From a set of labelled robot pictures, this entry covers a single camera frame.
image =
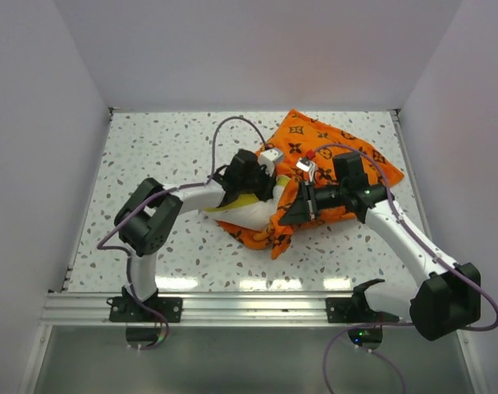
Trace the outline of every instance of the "white speckled surface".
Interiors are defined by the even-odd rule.
[[[201,181],[210,172],[215,125],[239,115],[268,137],[286,112],[162,112],[114,115],[68,291],[116,292],[125,281],[125,257],[97,251],[129,193],[148,176],[161,183]],[[405,172],[400,143],[388,112],[306,112],[374,144]],[[227,124],[218,138],[217,164],[238,148],[256,149],[258,138],[243,122]],[[422,227],[409,178],[393,188],[406,213]],[[115,237],[111,243],[119,242]],[[394,252],[358,221],[296,233],[292,245],[272,261],[270,251],[248,250],[213,220],[182,215],[158,253],[161,291],[345,290],[375,277],[392,286],[413,279]]]

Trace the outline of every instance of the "cloth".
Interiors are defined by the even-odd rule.
[[[291,243],[292,234],[295,231],[321,226],[324,223],[355,218],[354,214],[346,212],[344,207],[338,207],[325,209],[316,221],[307,222],[300,226],[280,226],[278,224],[280,218],[294,202],[298,194],[299,182],[304,177],[304,172],[296,167],[298,159],[304,157],[309,150],[315,150],[320,145],[333,142],[359,149],[373,158],[385,172],[391,186],[400,182],[404,177],[404,174],[398,168],[389,163],[368,142],[346,131],[311,119],[292,109],[274,135],[267,141],[269,149],[278,148],[285,155],[285,160],[276,167],[277,175],[288,176],[290,178],[290,181],[281,193],[278,203],[275,205],[277,208],[273,209],[273,214],[267,220],[267,227],[263,231],[255,231],[228,222],[218,221],[220,226],[228,231],[237,241],[250,249],[263,250],[270,247],[272,259],[276,259],[281,253],[287,250]],[[264,149],[265,147],[262,146],[256,154],[261,153]],[[316,154],[313,161],[318,165],[315,176],[318,185],[324,186],[336,182],[332,158],[337,154],[347,152],[349,152],[347,149],[330,147],[322,149]],[[362,161],[363,168],[368,175],[369,183],[374,185],[381,181],[381,175],[377,169],[366,159],[363,158]]]

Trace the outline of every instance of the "white wall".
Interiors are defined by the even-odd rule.
[[[56,0],[105,101],[400,108],[460,0]]]
[[[0,394],[61,285],[107,109],[52,0],[0,0]]]
[[[464,0],[401,115],[436,243],[498,300],[498,0]],[[498,393],[498,330],[475,338]]]

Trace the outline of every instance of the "orange cloth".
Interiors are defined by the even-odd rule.
[[[278,224],[280,218],[294,202],[298,193],[299,181],[304,175],[301,170],[296,168],[298,159],[304,157],[309,150],[314,150],[320,145],[333,142],[346,144],[359,149],[372,157],[385,172],[392,186],[400,182],[404,177],[404,174],[398,168],[389,163],[386,158],[369,143],[346,131],[306,117],[303,113],[292,109],[274,135],[267,141],[269,148],[278,148],[285,155],[285,160],[276,167],[277,175],[287,175],[291,178],[291,181],[289,181],[283,191],[276,213],[270,217],[267,229],[258,232],[225,222],[219,222],[220,226],[250,249],[262,250],[271,246],[271,257],[275,259],[288,249],[290,238],[297,229],[317,227],[323,223],[355,218],[353,213],[346,212],[344,207],[339,207],[325,209],[321,212],[320,217],[316,221],[307,222],[300,226],[280,226]],[[262,146],[257,154],[264,149],[265,148]],[[313,161],[318,165],[316,182],[319,185],[327,185],[328,183],[335,182],[336,179],[332,166],[332,157],[347,152],[349,152],[348,149],[330,147],[322,149],[316,154]],[[378,183],[378,181],[381,180],[381,176],[377,169],[365,158],[362,160],[363,167],[368,175],[369,183],[371,185]]]

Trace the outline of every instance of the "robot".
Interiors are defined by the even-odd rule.
[[[472,263],[457,263],[434,245],[404,215],[388,185],[369,184],[363,170],[364,154],[351,151],[335,156],[332,160],[337,184],[327,186],[314,182],[314,155],[315,152],[308,153],[297,163],[308,180],[299,183],[298,195],[280,224],[315,220],[322,210],[343,205],[396,252],[418,288],[416,292],[414,286],[393,290],[384,280],[373,279],[357,285],[350,300],[331,308],[334,313],[328,318],[338,314],[342,323],[410,321],[429,341],[477,322],[481,315],[481,293],[476,290],[480,288],[481,276],[477,268]],[[241,149],[228,166],[203,184],[179,189],[153,178],[141,182],[114,221],[119,227],[119,238],[132,250],[127,269],[129,283],[123,287],[119,300],[109,300],[113,312],[110,320],[120,321],[118,315],[130,317],[131,313],[135,321],[153,322],[154,311],[169,313],[158,299],[155,263],[156,253],[167,241],[178,215],[221,207],[244,193],[254,193],[262,201],[271,199],[276,184],[275,166],[282,159],[283,153],[278,149],[267,149],[259,156]],[[153,213],[148,213],[146,207],[138,209],[147,201],[146,206]],[[181,301],[176,309],[183,309]],[[147,329],[127,331],[129,342],[154,337]]]

